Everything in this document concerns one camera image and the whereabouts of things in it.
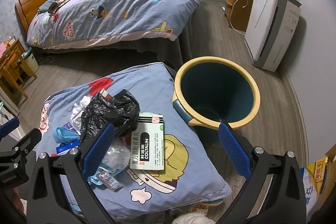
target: blue gripper pad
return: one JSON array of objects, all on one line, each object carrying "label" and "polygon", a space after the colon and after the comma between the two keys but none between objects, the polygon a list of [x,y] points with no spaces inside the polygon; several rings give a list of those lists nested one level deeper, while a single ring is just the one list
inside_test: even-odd
[{"label": "blue gripper pad", "polygon": [[6,122],[4,125],[0,126],[0,138],[6,137],[15,128],[18,128],[19,125],[20,125],[19,119],[17,117],[14,117],[13,119]]},{"label": "blue gripper pad", "polygon": [[223,122],[219,125],[218,137],[238,174],[248,180],[252,174],[250,158]]},{"label": "blue gripper pad", "polygon": [[114,126],[109,123],[83,159],[82,175],[85,180],[96,173],[113,140]]}]

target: small trash can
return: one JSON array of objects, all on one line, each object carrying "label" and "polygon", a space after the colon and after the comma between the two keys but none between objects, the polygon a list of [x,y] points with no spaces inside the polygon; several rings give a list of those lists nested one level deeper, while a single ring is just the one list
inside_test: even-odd
[{"label": "small trash can", "polygon": [[190,126],[217,130],[227,122],[238,129],[256,116],[260,93],[251,75],[236,63],[199,57],[177,72],[173,106]]},{"label": "small trash can", "polygon": [[[31,68],[31,70],[33,72],[36,72],[39,68],[39,65],[37,64],[36,62],[36,59],[33,55],[33,50],[31,47],[29,47],[23,54],[22,54],[22,57],[24,58],[24,60],[26,61],[27,65]],[[21,61],[18,62],[18,64],[20,65],[20,67],[24,70],[24,68],[22,67],[21,65]]]}]

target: yellow rim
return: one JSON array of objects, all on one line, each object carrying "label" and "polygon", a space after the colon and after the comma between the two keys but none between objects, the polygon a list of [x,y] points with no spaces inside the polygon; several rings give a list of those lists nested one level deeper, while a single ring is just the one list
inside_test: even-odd
[{"label": "yellow rim", "polygon": [[241,66],[237,65],[236,63],[233,63],[232,61],[229,61],[229,60],[226,60],[226,59],[223,59],[223,58],[219,58],[219,57],[205,56],[205,57],[198,57],[198,58],[192,59],[192,60],[188,61],[187,63],[185,63],[179,69],[179,71],[177,72],[176,77],[175,77],[175,92],[176,92],[176,96],[177,96],[178,100],[180,101],[183,108],[195,120],[199,121],[204,126],[207,125],[207,127],[210,127],[212,129],[218,129],[220,123],[209,120],[206,117],[203,117],[202,115],[197,113],[194,109],[192,109],[192,107],[184,99],[183,94],[182,94],[182,90],[181,90],[181,79],[182,79],[183,75],[185,74],[185,72],[187,70],[189,70],[191,67],[193,67],[197,64],[208,63],[208,62],[224,64],[226,66],[229,66],[229,67],[235,69],[241,75],[243,75],[243,77],[249,83],[249,85],[252,89],[252,92],[253,92],[253,107],[252,107],[250,113],[244,119],[242,119],[240,121],[237,121],[237,122],[229,123],[229,125],[232,127],[232,129],[238,129],[238,128],[241,128],[241,127],[245,126],[258,113],[258,110],[259,110],[259,107],[260,107],[260,92],[259,92],[258,86],[257,86],[256,82],[254,81],[254,79],[252,78],[252,76],[246,70],[244,70]]}]

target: tv stand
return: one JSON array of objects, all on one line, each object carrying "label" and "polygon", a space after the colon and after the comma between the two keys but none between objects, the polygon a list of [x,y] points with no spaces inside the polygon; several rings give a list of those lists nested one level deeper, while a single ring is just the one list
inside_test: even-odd
[{"label": "tv stand", "polygon": [[[236,0],[226,0],[225,4],[225,17],[230,25],[230,14],[232,10],[232,6]],[[239,31],[246,32],[247,25],[249,23],[251,9],[252,9],[253,0],[248,0],[248,4],[246,7],[246,0],[238,0],[233,8],[233,12],[231,14],[231,24],[232,26]]]}]

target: black plastic bag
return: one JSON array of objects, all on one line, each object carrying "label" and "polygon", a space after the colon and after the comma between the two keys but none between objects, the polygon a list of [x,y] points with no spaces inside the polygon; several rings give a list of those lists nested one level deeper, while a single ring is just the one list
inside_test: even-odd
[{"label": "black plastic bag", "polygon": [[139,112],[139,103],[128,90],[122,90],[110,100],[97,92],[82,114],[79,146],[87,138],[96,136],[106,122],[114,125],[115,137],[136,130]]}]

